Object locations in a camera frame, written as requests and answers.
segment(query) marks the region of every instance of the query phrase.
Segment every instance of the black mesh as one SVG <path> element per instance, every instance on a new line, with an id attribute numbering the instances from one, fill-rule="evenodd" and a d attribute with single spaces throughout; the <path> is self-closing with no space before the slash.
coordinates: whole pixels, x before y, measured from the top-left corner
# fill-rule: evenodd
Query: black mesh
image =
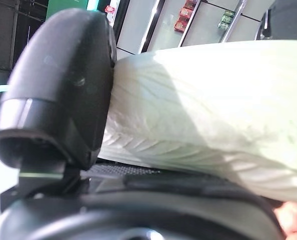
<path id="1" fill-rule="evenodd" d="M 164 171 L 148 167 L 127 165 L 122 163 L 97 163 L 88 171 L 82 171 L 83 177 L 107 177 L 117 178 L 128 175 L 152 175 L 160 174 Z"/>

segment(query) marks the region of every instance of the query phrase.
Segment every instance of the black plastic casing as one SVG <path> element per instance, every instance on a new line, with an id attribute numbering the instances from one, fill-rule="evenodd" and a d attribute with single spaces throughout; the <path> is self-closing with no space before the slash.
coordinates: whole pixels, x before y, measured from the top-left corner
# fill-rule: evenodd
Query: black plastic casing
<path id="1" fill-rule="evenodd" d="M 103 140 L 115 62 L 114 33 L 103 13 L 73 8 L 51 17 L 0 100 L 0 160 L 20 168 L 23 157 L 33 161 L 43 148 L 45 157 L 90 168 Z"/>

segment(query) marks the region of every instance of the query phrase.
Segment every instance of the red product box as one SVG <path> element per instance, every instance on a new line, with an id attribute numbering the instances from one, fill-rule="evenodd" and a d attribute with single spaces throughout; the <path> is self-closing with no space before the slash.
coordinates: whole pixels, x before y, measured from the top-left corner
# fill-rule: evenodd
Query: red product box
<path id="1" fill-rule="evenodd" d="M 181 17 L 185 17 L 185 18 L 189 19 L 189 18 L 192 16 L 192 13 L 193 13 L 192 10 L 183 7 L 183 8 L 180 10 L 179 15 L 180 15 Z"/>
<path id="2" fill-rule="evenodd" d="M 197 5 L 197 0 L 186 0 L 184 8 L 194 10 L 195 6 Z"/>
<path id="3" fill-rule="evenodd" d="M 108 14 L 113 14 L 113 13 L 115 13 L 115 7 L 112 7 L 112 6 L 106 6 L 106 8 L 105 8 L 105 12 L 106 13 L 108 13 Z"/>
<path id="4" fill-rule="evenodd" d="M 188 19 L 180 17 L 175 23 L 174 30 L 180 33 L 184 33 L 188 25 Z"/>

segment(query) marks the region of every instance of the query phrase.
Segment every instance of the green wall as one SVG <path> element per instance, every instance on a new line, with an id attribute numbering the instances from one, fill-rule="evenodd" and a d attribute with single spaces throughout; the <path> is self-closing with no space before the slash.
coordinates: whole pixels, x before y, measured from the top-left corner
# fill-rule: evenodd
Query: green wall
<path id="1" fill-rule="evenodd" d="M 89 0 L 49 0 L 46 19 L 53 14 L 70 8 L 87 9 Z"/>

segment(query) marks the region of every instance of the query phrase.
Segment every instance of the black mount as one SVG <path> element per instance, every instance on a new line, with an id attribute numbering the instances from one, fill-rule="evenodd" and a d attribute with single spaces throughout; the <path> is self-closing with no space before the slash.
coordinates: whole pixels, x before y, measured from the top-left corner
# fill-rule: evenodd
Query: black mount
<path id="1" fill-rule="evenodd" d="M 0 211 L 19 199 L 78 196 L 88 188 L 89 179 L 81 179 L 80 169 L 68 165 L 65 159 L 24 159 L 18 184 L 0 194 Z"/>

